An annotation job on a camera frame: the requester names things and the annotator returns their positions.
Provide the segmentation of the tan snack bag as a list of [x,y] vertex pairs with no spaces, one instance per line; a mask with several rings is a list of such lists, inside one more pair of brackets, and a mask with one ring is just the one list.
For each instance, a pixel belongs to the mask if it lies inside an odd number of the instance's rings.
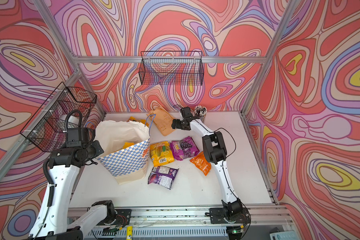
[[163,136],[168,136],[175,131],[172,128],[172,123],[175,118],[163,107],[157,107],[154,110],[149,111],[147,116],[154,122]]

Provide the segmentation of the purple grape snack bag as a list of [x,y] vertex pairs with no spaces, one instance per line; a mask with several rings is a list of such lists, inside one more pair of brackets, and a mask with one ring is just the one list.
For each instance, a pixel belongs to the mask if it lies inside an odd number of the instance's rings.
[[175,160],[183,161],[184,159],[193,158],[200,153],[192,137],[188,136],[180,141],[170,142],[170,147]]

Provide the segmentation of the yellow mango snack bag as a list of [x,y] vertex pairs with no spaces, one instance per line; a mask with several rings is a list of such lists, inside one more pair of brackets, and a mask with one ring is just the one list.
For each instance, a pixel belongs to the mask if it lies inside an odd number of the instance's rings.
[[168,141],[151,144],[150,157],[154,167],[167,165],[175,161],[170,143]]

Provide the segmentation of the orange snack bag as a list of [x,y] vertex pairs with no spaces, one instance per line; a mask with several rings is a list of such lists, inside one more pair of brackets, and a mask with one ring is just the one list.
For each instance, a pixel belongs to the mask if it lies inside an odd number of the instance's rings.
[[197,156],[193,157],[190,162],[202,171],[205,176],[207,176],[212,169],[211,163],[206,160],[203,152],[200,152]]

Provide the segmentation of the checkered paper bag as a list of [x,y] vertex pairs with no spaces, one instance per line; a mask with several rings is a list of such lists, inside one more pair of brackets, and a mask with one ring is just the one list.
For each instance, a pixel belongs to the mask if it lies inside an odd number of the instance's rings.
[[[150,158],[150,131],[153,121],[139,122],[102,121],[96,127],[95,140],[104,153],[96,159],[116,179],[119,185],[143,179],[147,174]],[[122,149],[125,142],[135,143]]]

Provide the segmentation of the yellow jelly snack bag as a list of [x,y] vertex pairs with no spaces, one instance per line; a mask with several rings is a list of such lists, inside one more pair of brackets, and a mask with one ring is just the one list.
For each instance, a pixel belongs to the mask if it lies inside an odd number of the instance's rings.
[[131,143],[131,142],[125,142],[125,144],[123,145],[123,147],[122,147],[122,149],[127,149],[127,148],[129,148],[129,147],[131,147],[131,146],[133,146],[135,143]]

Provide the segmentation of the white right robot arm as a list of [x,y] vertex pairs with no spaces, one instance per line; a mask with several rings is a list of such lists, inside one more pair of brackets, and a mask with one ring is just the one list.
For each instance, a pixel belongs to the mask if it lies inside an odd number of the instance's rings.
[[173,129],[193,131],[202,137],[204,156],[214,169],[222,191],[223,218],[228,223],[233,223],[243,214],[243,204],[233,188],[228,172],[228,154],[223,134],[208,128],[200,118],[193,115],[190,107],[180,109],[181,119],[175,119]]

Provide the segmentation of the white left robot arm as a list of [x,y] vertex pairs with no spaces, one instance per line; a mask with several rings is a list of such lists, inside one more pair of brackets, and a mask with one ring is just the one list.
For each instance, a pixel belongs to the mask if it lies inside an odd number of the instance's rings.
[[69,205],[80,169],[103,152],[100,143],[95,140],[94,130],[66,130],[66,142],[52,151],[43,163],[47,190],[29,240],[82,240],[97,224],[116,221],[113,202],[106,200],[92,204],[79,219],[68,223]]

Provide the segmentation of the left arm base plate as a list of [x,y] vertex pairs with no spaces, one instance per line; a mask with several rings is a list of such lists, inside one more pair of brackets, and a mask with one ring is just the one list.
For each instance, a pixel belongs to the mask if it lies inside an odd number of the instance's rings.
[[117,227],[125,227],[130,224],[131,209],[115,209],[115,214],[105,225],[115,225]]

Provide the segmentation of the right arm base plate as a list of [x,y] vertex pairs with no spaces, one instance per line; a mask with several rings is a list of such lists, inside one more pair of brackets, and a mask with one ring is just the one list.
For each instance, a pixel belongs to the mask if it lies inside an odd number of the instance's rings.
[[224,208],[210,208],[205,216],[210,218],[212,224],[247,225],[251,222],[251,215],[247,209],[242,209],[237,213],[228,213]]

